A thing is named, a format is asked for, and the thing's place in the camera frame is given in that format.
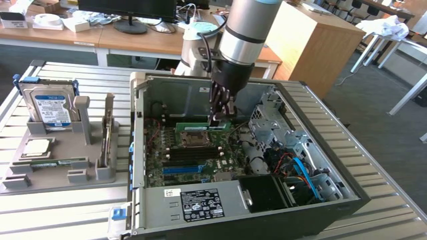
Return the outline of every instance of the power supply label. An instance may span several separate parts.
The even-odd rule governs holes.
[[[65,127],[71,123],[65,97],[59,95],[37,95],[34,102],[42,122],[50,127]]]
[[[224,217],[224,209],[217,188],[181,191],[181,210],[185,222]]]

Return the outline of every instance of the hard drive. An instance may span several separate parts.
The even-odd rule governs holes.
[[[43,123],[46,130],[57,131],[71,128],[71,122],[79,121],[79,114],[73,106],[78,95],[78,83],[70,80],[42,80],[25,77],[18,82],[30,120]]]

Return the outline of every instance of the monitor stand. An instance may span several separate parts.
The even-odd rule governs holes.
[[[113,28],[125,34],[144,34],[146,32],[145,25],[137,21],[132,21],[132,16],[128,16],[128,20],[116,21]]]

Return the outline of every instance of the computer monitor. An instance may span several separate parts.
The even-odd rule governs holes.
[[[78,10],[128,16],[128,21],[113,23],[114,29],[126,34],[142,34],[146,27],[133,22],[132,17],[173,22],[176,0],[78,0]]]

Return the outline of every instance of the metal roller table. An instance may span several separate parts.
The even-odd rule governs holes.
[[[23,77],[78,81],[79,95],[89,96],[87,115],[99,121],[106,93],[114,93],[113,116],[120,123],[116,181],[95,188],[0,196],[1,239],[106,239],[107,211],[126,201],[129,75],[130,68],[45,62],[29,66]],[[427,216],[366,153],[312,91],[298,82],[282,85],[304,111],[350,174],[370,197],[350,216],[306,239],[427,240]],[[27,109],[15,89],[0,107],[0,176],[7,169],[26,131]],[[290,119],[297,128],[298,123]]]

